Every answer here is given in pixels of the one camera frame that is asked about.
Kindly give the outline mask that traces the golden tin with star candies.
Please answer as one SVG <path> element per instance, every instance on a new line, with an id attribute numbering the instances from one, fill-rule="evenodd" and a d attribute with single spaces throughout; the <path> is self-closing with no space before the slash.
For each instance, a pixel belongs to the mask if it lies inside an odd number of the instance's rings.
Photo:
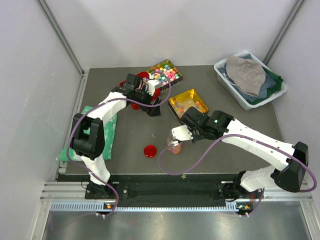
<path id="1" fill-rule="evenodd" d="M 190 107 L 195 107 L 202 114 L 209 112 L 209 108 L 194 88 L 169 98 L 167 104 L 180 125 L 184 124 L 181 117 Z"/>

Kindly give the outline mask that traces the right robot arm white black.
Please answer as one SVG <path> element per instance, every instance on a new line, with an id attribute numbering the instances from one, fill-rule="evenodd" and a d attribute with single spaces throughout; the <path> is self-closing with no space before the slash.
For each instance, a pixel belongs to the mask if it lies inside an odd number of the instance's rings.
<path id="1" fill-rule="evenodd" d="M 291 193 L 300 192 L 305 168 L 309 164 L 306 144 L 297 142 L 292 145 L 273 139 L 220 110 L 207 115 L 190 107 L 181 121 L 181 126 L 171 130 L 173 137 L 180 142 L 220 139 L 269 163 L 269 166 L 258 170 L 239 172 L 232 183 L 222 187 L 220 192 L 224 198 L 245 198 L 256 190 L 272 187 Z"/>

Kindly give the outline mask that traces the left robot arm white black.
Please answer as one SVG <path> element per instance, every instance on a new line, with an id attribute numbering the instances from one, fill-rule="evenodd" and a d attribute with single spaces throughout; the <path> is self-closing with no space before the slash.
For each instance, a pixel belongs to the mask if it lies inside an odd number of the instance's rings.
<path id="1" fill-rule="evenodd" d="M 140 105 L 142 111 L 150 117 L 160 116 L 159 97 L 154 97 L 159 81 L 145 80 L 134 74 L 128 74 L 122 86 L 114 87 L 108 96 L 85 114 L 77 113 L 72 120 L 72 129 L 67 149 L 74 150 L 90 180 L 87 191 L 98 199 L 109 198 L 114 191 L 111 177 L 103 158 L 105 148 L 104 127 L 119 111 L 129 104 Z"/>

